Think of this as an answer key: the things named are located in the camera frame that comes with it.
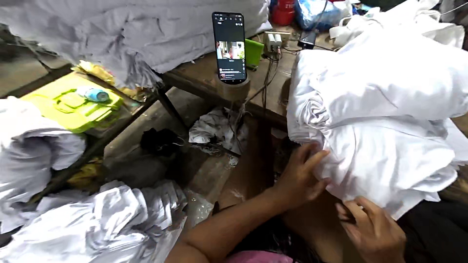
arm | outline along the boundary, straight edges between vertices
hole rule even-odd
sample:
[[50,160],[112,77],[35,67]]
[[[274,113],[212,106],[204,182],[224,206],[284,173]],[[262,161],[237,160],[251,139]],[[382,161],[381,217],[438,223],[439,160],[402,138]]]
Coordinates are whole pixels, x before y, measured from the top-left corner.
[[311,185],[312,169],[328,152],[320,151],[310,159],[315,145],[300,147],[291,155],[278,180],[262,194],[221,211],[198,224],[174,246],[166,263],[208,263],[223,260],[234,247],[268,219],[317,198],[329,180]]

hand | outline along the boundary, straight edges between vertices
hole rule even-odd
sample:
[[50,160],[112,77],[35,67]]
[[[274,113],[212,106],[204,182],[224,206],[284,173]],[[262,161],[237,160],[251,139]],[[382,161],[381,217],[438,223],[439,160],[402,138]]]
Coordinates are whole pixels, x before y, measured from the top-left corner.
[[338,217],[367,263],[405,262],[406,235],[385,210],[364,197],[343,204],[356,219],[356,224],[344,222],[350,219],[349,212],[340,204],[336,204]]
[[284,210],[299,207],[306,202],[316,199],[330,183],[326,178],[317,181],[312,171],[329,151],[319,151],[310,157],[311,151],[317,144],[305,144],[296,149],[276,184],[271,188],[272,196]]

charger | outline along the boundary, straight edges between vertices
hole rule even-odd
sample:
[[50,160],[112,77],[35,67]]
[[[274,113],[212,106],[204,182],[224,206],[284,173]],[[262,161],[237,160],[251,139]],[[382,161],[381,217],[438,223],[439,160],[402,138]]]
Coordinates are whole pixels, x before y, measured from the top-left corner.
[[315,39],[317,35],[315,32],[302,32],[297,46],[302,49],[313,49],[315,47]]
[[281,48],[281,36],[279,34],[268,34],[266,47],[268,52],[277,52]]

crumpled white fabric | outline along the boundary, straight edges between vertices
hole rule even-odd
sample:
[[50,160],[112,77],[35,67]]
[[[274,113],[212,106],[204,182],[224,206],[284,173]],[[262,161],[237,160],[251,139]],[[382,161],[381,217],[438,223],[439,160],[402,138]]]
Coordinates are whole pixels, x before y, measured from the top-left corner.
[[439,201],[467,163],[454,145],[468,139],[448,119],[467,111],[466,51],[418,34],[364,32],[339,52],[299,53],[288,134],[330,150],[318,168],[333,181],[330,193],[365,196],[398,219],[424,199]]
[[0,23],[78,64],[102,65],[118,86],[153,87],[183,62],[214,51],[211,14],[242,13],[250,37],[271,29],[269,0],[22,0],[0,3]]
[[83,154],[84,138],[41,116],[32,103],[0,100],[0,221],[2,233],[24,225],[27,218],[13,205],[42,191],[51,168],[69,167]]
[[237,132],[236,139],[233,123],[237,118],[237,114],[233,111],[231,112],[230,120],[228,120],[221,109],[214,109],[200,116],[200,119],[189,130],[189,142],[208,143],[211,138],[216,137],[219,144],[225,149],[241,154],[241,148],[245,149],[246,147],[249,129],[243,124]]
[[0,259],[6,263],[163,262],[175,243],[166,237],[177,239],[186,220],[182,212],[186,204],[172,181],[142,190],[113,181],[90,197],[70,191],[52,195],[39,203],[39,215],[0,249]]
[[334,46],[343,47],[363,32],[394,29],[422,34],[439,43],[461,48],[465,30],[463,26],[439,22],[440,12],[430,10],[438,2],[439,0],[406,0],[386,12],[380,12],[379,7],[374,7],[364,16],[343,18],[338,26],[330,29],[330,38],[335,40]]

red fire extinguisher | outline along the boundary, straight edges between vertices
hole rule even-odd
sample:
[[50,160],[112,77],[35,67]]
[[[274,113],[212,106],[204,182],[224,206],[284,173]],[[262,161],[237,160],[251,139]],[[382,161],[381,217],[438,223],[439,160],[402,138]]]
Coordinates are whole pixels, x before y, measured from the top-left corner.
[[278,4],[273,7],[271,21],[280,26],[287,26],[294,20],[295,0],[278,0]]

